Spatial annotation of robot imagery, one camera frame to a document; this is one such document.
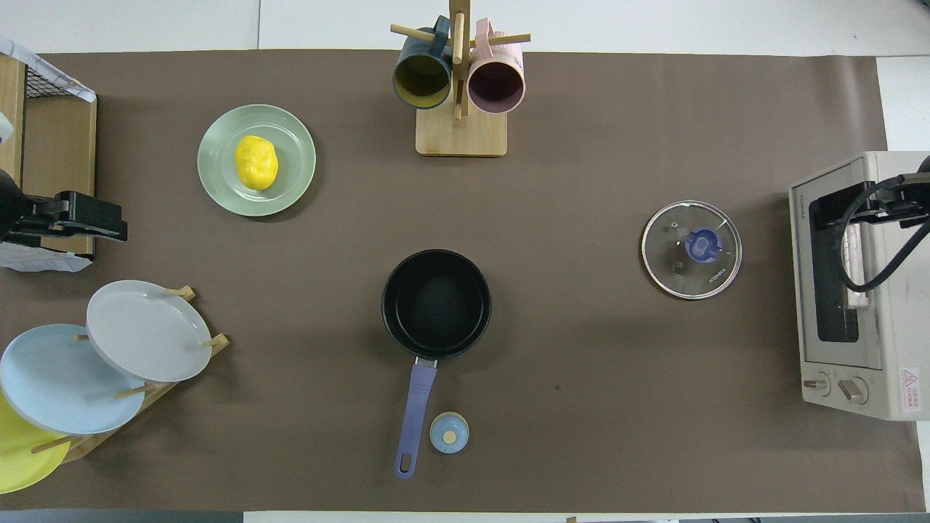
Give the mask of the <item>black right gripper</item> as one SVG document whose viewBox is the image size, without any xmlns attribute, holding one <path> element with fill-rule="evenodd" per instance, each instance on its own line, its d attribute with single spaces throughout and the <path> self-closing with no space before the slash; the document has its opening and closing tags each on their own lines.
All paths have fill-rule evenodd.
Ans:
<svg viewBox="0 0 930 523">
<path fill-rule="evenodd" d="M 880 208 L 884 216 L 879 223 L 896 222 L 899 227 L 914 227 L 930 221 L 930 155 L 920 163 L 914 173 L 900 174 L 879 182 L 878 192 L 890 193 L 880 196 Z M 826 230 L 841 224 L 851 202 L 862 191 L 836 191 L 827 193 L 811 202 L 809 206 L 810 227 Z M 849 223 L 866 221 L 876 214 L 873 198 L 865 200 L 853 213 Z"/>
</svg>

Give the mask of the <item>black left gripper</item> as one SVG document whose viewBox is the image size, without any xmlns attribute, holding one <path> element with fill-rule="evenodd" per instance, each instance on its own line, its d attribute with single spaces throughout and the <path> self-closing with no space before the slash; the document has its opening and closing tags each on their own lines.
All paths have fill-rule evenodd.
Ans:
<svg viewBox="0 0 930 523">
<path fill-rule="evenodd" d="M 71 235 L 99 236 L 125 242 L 129 225 L 123 220 L 122 206 L 74 191 L 57 195 L 64 205 L 57 212 L 57 225 Z M 40 244 L 40 236 L 56 236 L 49 214 L 37 206 L 54 203 L 55 198 L 26 195 L 9 173 L 0 169 L 0 243 Z"/>
</svg>

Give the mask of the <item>glass lid blue knob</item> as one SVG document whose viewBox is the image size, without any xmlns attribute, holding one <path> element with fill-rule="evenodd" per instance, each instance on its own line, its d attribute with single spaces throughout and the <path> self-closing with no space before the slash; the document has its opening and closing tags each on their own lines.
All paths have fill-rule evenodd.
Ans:
<svg viewBox="0 0 930 523">
<path fill-rule="evenodd" d="M 705 300 L 733 284 L 742 264 L 742 240 L 734 222 L 717 206 L 681 200 L 649 219 L 640 256 L 662 291 L 681 300 Z"/>
</svg>

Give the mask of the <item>yellow potato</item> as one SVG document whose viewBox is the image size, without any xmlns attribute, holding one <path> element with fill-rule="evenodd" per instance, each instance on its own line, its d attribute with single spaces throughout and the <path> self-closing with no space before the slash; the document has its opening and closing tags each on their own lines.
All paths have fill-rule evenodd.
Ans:
<svg viewBox="0 0 930 523">
<path fill-rule="evenodd" d="M 244 136 L 235 147 L 235 166 L 243 186 L 265 191 L 277 179 L 279 160 L 275 145 L 260 136 Z"/>
</svg>

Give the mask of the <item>light blue plate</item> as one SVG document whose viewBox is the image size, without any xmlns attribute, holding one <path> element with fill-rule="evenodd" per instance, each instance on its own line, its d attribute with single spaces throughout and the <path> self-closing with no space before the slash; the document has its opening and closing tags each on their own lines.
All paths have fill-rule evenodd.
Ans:
<svg viewBox="0 0 930 523">
<path fill-rule="evenodd" d="M 0 356 L 0 389 L 11 408 L 49 431 L 91 436 L 122 427 L 145 394 L 116 395 L 143 385 L 99 356 L 82 325 L 40 325 L 23 332 Z"/>
</svg>

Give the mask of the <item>pale green plate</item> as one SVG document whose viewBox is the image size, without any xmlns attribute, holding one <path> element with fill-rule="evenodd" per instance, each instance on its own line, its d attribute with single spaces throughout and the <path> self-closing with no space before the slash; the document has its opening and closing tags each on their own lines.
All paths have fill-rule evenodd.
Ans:
<svg viewBox="0 0 930 523">
<path fill-rule="evenodd" d="M 277 179 L 265 191 L 243 186 L 237 177 L 235 147 L 246 135 L 275 145 Z M 285 211 L 300 199 L 315 175 L 316 151 L 312 136 L 298 118 L 270 104 L 247 104 L 229 110 L 206 130 L 197 153 L 197 170 L 212 200 L 246 217 Z"/>
</svg>

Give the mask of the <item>yellow plate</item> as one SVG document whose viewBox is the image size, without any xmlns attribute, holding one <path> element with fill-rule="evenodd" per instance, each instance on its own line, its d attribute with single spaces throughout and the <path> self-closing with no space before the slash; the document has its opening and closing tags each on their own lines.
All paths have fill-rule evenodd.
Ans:
<svg viewBox="0 0 930 523">
<path fill-rule="evenodd" d="M 61 437 L 23 419 L 0 393 L 0 494 L 26 489 L 56 470 L 68 453 L 69 443 L 40 453 L 32 449 Z"/>
</svg>

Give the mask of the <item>beige toaster oven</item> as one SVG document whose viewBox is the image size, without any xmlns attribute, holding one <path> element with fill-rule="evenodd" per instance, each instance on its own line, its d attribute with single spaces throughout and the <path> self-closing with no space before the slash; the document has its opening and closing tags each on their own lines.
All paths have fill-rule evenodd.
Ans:
<svg viewBox="0 0 930 523">
<path fill-rule="evenodd" d="M 930 421 L 930 221 L 879 223 L 879 182 L 930 151 L 858 153 L 788 190 L 801 396 L 888 421 Z M 862 191 L 841 224 L 813 230 L 809 206 Z M 849 221 L 873 198 L 876 214 Z"/>
</svg>

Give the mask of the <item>brown table mat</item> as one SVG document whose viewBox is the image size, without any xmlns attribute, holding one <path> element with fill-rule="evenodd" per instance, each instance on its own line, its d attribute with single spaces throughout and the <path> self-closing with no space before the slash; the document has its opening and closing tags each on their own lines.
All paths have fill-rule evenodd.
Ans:
<svg viewBox="0 0 930 523">
<path fill-rule="evenodd" d="M 232 344 L 87 457 L 0 508 L 435 512 L 921 512 L 915 427 L 803 401 L 791 183 L 886 149 L 873 57 L 530 53 L 507 155 L 422 158 L 395 51 L 50 55 L 97 93 L 97 193 L 129 240 L 80 272 L 0 270 L 0 349 L 81 324 L 136 279 L 191 285 Z M 285 211 L 216 204 L 197 155 L 229 110 L 305 125 Z M 665 205 L 717 206 L 742 264 L 705 300 L 640 256 Z M 426 248 L 488 279 L 490 325 L 440 362 L 429 416 L 465 450 L 393 460 L 414 357 L 385 280 Z"/>
</svg>

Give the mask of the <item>pink ribbed mug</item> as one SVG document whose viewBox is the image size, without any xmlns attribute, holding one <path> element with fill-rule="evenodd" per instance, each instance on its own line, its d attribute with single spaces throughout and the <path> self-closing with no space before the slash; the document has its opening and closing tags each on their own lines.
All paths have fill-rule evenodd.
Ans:
<svg viewBox="0 0 930 523">
<path fill-rule="evenodd" d="M 511 112 L 525 96 L 524 53 L 519 43 L 492 44 L 504 36 L 493 29 L 488 17 L 476 23 L 476 47 L 469 57 L 466 89 L 469 100 L 483 112 Z"/>
</svg>

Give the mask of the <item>dark blue mug yellow inside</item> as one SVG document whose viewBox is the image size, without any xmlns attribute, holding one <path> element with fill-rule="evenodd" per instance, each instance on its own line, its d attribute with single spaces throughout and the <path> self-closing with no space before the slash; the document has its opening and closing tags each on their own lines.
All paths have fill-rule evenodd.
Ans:
<svg viewBox="0 0 930 523">
<path fill-rule="evenodd" d="M 445 102 L 451 92 L 450 20 L 440 15 L 433 27 L 421 30 L 431 34 L 432 39 L 409 36 L 405 40 L 392 82 L 400 100 L 417 110 L 428 110 Z"/>
</svg>

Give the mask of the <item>wooden mug tree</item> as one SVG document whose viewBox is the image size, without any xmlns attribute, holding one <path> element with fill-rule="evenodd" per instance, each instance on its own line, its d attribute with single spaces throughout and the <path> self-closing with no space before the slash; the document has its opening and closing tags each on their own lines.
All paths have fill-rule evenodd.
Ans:
<svg viewBox="0 0 930 523">
<path fill-rule="evenodd" d="M 471 20 L 471 0 L 448 0 L 448 14 L 444 16 L 450 20 L 451 29 L 449 40 L 453 63 L 451 92 L 445 102 L 428 110 L 417 110 L 404 102 L 405 105 L 416 110 L 416 152 L 419 155 L 433 158 L 502 158 L 508 149 L 508 114 L 510 112 L 492 115 L 492 113 L 477 109 L 469 100 L 466 89 L 469 57 L 476 47 L 477 20 Z M 391 31 L 402 34 L 405 39 L 409 36 L 426 41 L 432 39 L 431 34 L 422 32 L 421 29 L 396 24 L 392 24 Z M 492 44 L 519 43 L 522 46 L 530 40 L 531 36 L 528 33 L 504 33 L 504 36 L 492 38 L 490 42 Z"/>
</svg>

